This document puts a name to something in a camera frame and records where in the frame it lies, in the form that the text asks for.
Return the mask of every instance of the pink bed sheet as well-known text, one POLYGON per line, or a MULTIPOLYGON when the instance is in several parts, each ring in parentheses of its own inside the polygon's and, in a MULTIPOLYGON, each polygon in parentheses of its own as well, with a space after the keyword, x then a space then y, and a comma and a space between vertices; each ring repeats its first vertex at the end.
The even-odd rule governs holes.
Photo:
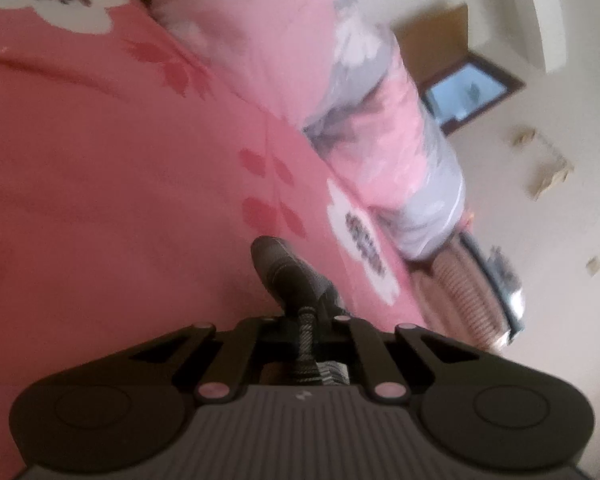
POLYGON ((198 320, 278 312, 257 235, 289 240, 378 328, 423 323, 397 253, 298 131, 137 2, 43 3, 0 0, 0 480, 23 467, 8 412, 27 384, 198 320))

